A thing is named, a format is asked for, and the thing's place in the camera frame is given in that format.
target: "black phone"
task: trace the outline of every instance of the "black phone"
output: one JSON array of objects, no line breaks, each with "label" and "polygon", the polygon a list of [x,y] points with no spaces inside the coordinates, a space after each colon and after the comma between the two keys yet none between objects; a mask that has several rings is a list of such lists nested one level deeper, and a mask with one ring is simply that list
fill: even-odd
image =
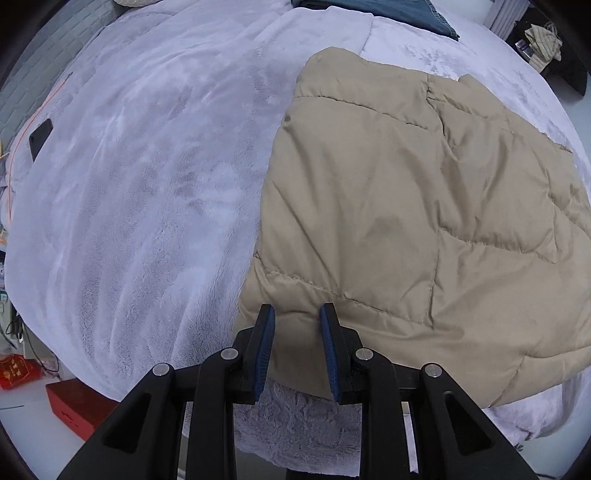
[{"label": "black phone", "polygon": [[31,155],[33,156],[33,161],[39,155],[41,151],[41,147],[49,137],[49,134],[53,130],[53,124],[51,123],[51,119],[45,120],[41,125],[37,127],[37,129],[29,135],[29,147],[31,148]]}]

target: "bed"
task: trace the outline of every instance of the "bed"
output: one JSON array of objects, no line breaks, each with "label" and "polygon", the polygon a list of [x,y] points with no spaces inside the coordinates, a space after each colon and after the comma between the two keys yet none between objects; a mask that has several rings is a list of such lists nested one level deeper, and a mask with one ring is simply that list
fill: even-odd
[{"label": "bed", "polygon": [[[232,13],[222,18],[222,7]],[[458,43],[369,14],[274,0],[163,0],[106,27],[9,158],[7,288],[27,325],[115,399],[157,362],[183,367],[230,344],[271,142],[297,73],[328,46],[455,79],[471,74],[571,149],[589,192],[589,160],[545,81],[481,25],[442,13]],[[46,118],[54,132],[33,165],[26,138]],[[487,413],[513,443],[549,434],[588,398],[588,378]],[[236,444],[276,465],[354,475],[359,421],[356,408],[269,381],[258,406],[237,409]]]}]

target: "wall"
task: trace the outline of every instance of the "wall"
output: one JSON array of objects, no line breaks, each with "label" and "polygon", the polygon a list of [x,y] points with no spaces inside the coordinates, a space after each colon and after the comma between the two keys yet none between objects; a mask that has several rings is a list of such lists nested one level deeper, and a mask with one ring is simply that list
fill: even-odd
[{"label": "wall", "polygon": [[444,8],[457,15],[483,23],[492,7],[491,0],[431,0],[436,8]]}]

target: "blue gripper pad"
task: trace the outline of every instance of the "blue gripper pad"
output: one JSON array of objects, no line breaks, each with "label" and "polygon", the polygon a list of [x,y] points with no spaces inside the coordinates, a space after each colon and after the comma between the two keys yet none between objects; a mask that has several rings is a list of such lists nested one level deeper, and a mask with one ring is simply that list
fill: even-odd
[{"label": "blue gripper pad", "polygon": [[255,384],[254,396],[258,401],[265,389],[265,380],[267,379],[267,370],[269,370],[269,360],[271,359],[271,348],[273,347],[273,337],[275,336],[275,309],[269,306],[267,321],[263,329],[261,345],[256,353],[255,363]]},{"label": "blue gripper pad", "polygon": [[335,402],[340,402],[341,390],[339,385],[339,364],[336,358],[335,343],[330,333],[329,320],[326,315],[326,307],[320,309],[320,327],[322,330],[322,343],[324,345],[324,357],[329,374],[330,391]]}]

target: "teal towel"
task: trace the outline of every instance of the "teal towel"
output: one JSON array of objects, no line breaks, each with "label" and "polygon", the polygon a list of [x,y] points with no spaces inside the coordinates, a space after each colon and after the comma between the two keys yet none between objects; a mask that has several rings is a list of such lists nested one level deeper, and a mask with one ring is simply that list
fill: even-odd
[{"label": "teal towel", "polygon": [[413,27],[457,40],[459,35],[430,0],[291,0],[294,7],[321,10],[334,5],[378,17],[391,18]]}]

